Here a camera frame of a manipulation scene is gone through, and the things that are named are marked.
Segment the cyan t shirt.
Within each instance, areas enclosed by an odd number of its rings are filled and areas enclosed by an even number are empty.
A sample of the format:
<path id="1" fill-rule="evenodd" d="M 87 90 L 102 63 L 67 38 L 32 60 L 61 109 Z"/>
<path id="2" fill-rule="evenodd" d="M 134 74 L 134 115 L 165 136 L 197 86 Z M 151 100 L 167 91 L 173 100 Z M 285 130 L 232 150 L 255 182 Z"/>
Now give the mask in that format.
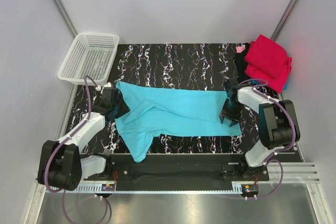
<path id="1" fill-rule="evenodd" d="M 239 125 L 220 121 L 227 98 L 224 91 L 183 90 L 141 87 L 119 81 L 116 84 L 130 111 L 116 119 L 116 128 L 137 163 L 155 137 L 170 135 L 239 136 Z"/>

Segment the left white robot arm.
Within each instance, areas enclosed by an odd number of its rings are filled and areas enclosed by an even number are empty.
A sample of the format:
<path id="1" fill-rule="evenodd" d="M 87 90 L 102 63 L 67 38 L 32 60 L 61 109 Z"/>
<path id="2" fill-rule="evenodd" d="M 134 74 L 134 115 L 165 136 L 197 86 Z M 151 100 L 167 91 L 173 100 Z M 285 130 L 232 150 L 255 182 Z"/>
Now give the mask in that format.
<path id="1" fill-rule="evenodd" d="M 109 179 L 113 167 L 107 157 L 96 154 L 82 158 L 80 154 L 97 133 L 129 111 L 122 92 L 105 85 L 78 125 L 58 140 L 47 140 L 43 144 L 38 183 L 45 185 L 49 192 L 57 193 L 75 190 L 83 179 L 92 175 Z"/>

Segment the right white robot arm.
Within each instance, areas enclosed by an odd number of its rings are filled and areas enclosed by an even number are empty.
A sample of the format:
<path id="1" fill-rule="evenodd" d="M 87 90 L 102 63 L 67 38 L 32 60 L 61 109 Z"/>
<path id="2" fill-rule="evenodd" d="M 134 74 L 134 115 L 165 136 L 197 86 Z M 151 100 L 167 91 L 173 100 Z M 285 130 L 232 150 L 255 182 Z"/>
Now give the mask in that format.
<path id="1" fill-rule="evenodd" d="M 295 107 L 290 100 L 274 99 L 253 87 L 248 81 L 229 79 L 224 88 L 227 99 L 219 114 L 221 123 L 232 127 L 239 123 L 247 106 L 258 114 L 259 141 L 244 154 L 238 167 L 239 176 L 250 180 L 257 167 L 266 165 L 274 155 L 291 149 L 300 139 Z"/>

